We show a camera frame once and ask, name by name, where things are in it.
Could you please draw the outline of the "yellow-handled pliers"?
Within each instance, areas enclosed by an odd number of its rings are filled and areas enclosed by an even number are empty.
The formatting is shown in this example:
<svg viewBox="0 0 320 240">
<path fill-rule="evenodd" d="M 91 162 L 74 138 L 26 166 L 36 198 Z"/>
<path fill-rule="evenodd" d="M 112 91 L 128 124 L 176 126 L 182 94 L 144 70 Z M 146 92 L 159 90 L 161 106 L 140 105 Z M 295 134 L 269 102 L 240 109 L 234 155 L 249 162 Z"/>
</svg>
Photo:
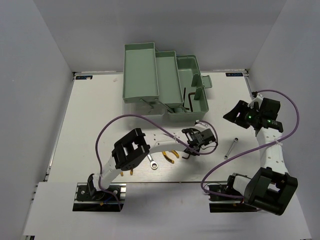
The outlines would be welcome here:
<svg viewBox="0 0 320 240">
<path fill-rule="evenodd" d="M 132 176 L 133 173 L 134 173 L 133 169 L 130 169 L 129 171 L 121 171 L 120 176 L 123 177 L 124 175 L 128 175 L 128 174 L 130 174 Z"/>
<path fill-rule="evenodd" d="M 164 157 L 164 159 L 165 159 L 166 161 L 168 161 L 168 162 L 171 163 L 171 164 L 174 164 L 174 163 L 175 163 L 175 160 L 177 160 L 177 159 L 180 158 L 180 155 L 179 155 L 178 152 L 175 151 L 175 150 L 171 150 L 170 152 L 163 151 L 163 152 L 162 152 L 162 156 Z"/>
</svg>

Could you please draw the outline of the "small silver wrench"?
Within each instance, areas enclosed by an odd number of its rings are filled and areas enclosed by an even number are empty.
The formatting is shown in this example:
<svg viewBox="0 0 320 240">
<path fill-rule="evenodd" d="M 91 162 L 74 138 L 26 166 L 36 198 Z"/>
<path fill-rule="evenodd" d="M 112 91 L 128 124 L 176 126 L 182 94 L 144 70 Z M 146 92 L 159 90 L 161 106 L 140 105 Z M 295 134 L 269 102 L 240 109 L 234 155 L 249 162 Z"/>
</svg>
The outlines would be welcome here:
<svg viewBox="0 0 320 240">
<path fill-rule="evenodd" d="M 230 145 L 228 151 L 226 152 L 226 154 L 224 155 L 224 159 L 227 160 L 229 158 L 230 153 L 232 152 L 234 146 L 236 145 L 236 143 L 239 141 L 239 139 L 237 137 L 235 137 L 233 139 L 232 144 Z"/>
</svg>

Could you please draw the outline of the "bent brown hex key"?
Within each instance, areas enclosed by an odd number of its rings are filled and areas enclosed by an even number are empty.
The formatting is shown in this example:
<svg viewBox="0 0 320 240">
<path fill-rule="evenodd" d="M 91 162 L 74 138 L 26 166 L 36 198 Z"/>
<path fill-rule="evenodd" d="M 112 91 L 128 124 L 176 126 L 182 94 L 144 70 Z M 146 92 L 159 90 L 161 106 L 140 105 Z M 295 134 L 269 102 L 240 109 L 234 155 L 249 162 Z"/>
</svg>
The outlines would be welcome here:
<svg viewBox="0 0 320 240">
<path fill-rule="evenodd" d="M 194 96 L 195 94 L 196 94 L 195 92 L 190 92 L 190 93 L 188 94 L 189 109 L 190 109 L 191 112 L 194 111 L 194 110 L 193 110 L 193 105 L 192 105 L 192 98 L 191 98 L 191 96 Z"/>
</svg>

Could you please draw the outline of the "large silver ratchet wrench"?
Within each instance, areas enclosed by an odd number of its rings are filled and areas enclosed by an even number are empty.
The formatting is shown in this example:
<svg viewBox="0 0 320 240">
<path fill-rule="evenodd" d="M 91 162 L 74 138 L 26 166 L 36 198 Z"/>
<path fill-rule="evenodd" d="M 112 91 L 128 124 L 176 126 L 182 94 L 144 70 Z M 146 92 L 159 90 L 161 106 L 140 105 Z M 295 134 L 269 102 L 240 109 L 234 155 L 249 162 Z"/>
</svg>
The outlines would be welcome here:
<svg viewBox="0 0 320 240">
<path fill-rule="evenodd" d="M 158 169 L 158 164 L 153 160 L 152 156 L 150 154 L 147 155 L 147 158 L 150 162 L 150 167 L 152 170 L 157 170 Z"/>
</svg>

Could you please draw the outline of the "green cantilever toolbox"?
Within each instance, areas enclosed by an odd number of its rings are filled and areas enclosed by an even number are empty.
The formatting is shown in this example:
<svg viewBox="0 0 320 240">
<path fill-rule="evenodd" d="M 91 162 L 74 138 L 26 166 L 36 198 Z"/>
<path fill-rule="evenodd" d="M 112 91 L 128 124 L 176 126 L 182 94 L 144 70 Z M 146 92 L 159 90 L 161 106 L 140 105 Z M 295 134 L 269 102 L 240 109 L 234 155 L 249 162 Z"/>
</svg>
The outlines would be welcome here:
<svg viewBox="0 0 320 240">
<path fill-rule="evenodd" d="M 166 111 L 173 122 L 202 119 L 209 111 L 206 89 L 212 86 L 210 76 L 201 74 L 193 54 L 158 51 L 153 42 L 124 45 L 122 99 L 142 115 Z M 184 88 L 187 111 L 183 107 Z M 191 96 L 193 112 L 188 100 L 191 92 L 195 92 Z"/>
</svg>

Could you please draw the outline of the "straight brown hex key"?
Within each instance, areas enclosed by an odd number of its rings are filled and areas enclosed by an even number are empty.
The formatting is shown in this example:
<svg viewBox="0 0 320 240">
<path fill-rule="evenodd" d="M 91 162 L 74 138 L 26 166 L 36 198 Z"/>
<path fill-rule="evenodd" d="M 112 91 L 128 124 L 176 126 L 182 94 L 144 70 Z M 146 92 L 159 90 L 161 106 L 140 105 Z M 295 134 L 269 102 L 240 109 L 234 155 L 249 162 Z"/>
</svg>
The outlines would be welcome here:
<svg viewBox="0 0 320 240">
<path fill-rule="evenodd" d="M 184 90 L 183 90 L 183 107 L 185 108 L 185 103 L 186 103 L 186 87 L 184 88 Z"/>
</svg>

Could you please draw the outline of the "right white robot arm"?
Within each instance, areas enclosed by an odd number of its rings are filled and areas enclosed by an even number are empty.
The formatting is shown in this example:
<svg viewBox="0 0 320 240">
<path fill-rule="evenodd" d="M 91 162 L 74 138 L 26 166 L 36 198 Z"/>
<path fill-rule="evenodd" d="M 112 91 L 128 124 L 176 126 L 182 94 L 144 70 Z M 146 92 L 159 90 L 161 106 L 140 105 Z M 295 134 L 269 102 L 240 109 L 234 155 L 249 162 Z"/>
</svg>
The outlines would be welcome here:
<svg viewBox="0 0 320 240">
<path fill-rule="evenodd" d="M 244 204 L 282 215 L 297 187 L 297 178 L 290 176 L 283 158 L 281 138 L 283 125 L 277 121 L 281 103 L 256 97 L 247 103 L 240 100 L 223 118 L 242 128 L 253 127 L 259 144 L 260 168 L 253 177 L 233 173 L 225 187 L 226 195 Z"/>
</svg>

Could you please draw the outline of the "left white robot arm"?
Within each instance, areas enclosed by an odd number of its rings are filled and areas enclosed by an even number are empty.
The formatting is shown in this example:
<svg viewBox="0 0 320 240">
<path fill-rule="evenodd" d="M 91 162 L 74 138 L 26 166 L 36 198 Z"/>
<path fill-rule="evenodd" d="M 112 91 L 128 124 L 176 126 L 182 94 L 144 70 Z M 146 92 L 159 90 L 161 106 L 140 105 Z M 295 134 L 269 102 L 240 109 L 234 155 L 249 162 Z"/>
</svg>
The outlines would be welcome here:
<svg viewBox="0 0 320 240">
<path fill-rule="evenodd" d="M 162 131 L 146 133 L 141 128 L 135 128 L 114 143 L 108 161 L 103 164 L 99 155 L 99 142 L 96 141 L 95 153 L 99 172 L 88 177 L 88 193 L 96 200 L 103 198 L 106 192 L 110 194 L 108 188 L 111 182 L 121 172 L 136 168 L 147 155 L 174 150 L 199 156 L 203 146 L 217 142 L 210 128 L 199 130 L 191 127 L 173 134 Z"/>
</svg>

